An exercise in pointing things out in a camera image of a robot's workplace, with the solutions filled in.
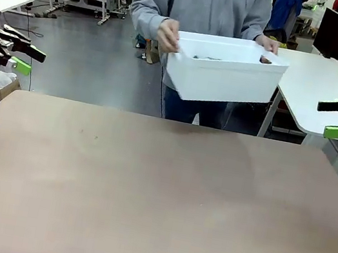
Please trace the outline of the person's left hand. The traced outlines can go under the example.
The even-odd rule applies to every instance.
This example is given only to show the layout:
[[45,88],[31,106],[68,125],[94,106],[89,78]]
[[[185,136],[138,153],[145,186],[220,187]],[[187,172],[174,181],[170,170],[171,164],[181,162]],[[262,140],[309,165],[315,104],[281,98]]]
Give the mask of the person's left hand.
[[272,38],[269,38],[268,36],[264,34],[260,34],[255,38],[255,41],[258,45],[262,46],[266,51],[269,51],[275,55],[278,53],[279,45],[280,43],[278,41],[275,41]]

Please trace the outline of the person's right hand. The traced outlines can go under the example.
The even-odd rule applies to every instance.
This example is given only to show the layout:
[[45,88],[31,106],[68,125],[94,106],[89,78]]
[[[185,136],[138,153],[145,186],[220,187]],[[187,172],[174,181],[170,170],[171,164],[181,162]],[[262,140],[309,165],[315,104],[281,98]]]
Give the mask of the person's right hand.
[[163,20],[157,31],[157,41],[163,52],[179,51],[179,22],[173,19]]

